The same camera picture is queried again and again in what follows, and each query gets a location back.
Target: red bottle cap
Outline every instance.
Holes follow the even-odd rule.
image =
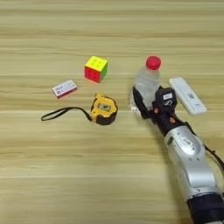
[[[150,70],[158,70],[160,68],[160,65],[161,65],[161,59],[157,56],[150,56],[146,60],[146,66]]]

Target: remote control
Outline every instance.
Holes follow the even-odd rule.
[[[170,79],[169,83],[192,116],[207,112],[205,104],[183,78]]]

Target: rubik's cube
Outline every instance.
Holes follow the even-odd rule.
[[[108,71],[108,61],[92,56],[85,65],[85,77],[91,81],[100,83]]]

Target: red cube face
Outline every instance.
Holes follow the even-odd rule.
[[[101,81],[101,73],[87,66],[85,66],[85,77],[98,83]]]

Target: yellow cube face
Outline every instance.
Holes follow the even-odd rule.
[[[98,72],[101,72],[102,69],[107,65],[108,61],[105,59],[92,56],[87,62],[86,67],[92,68]]]

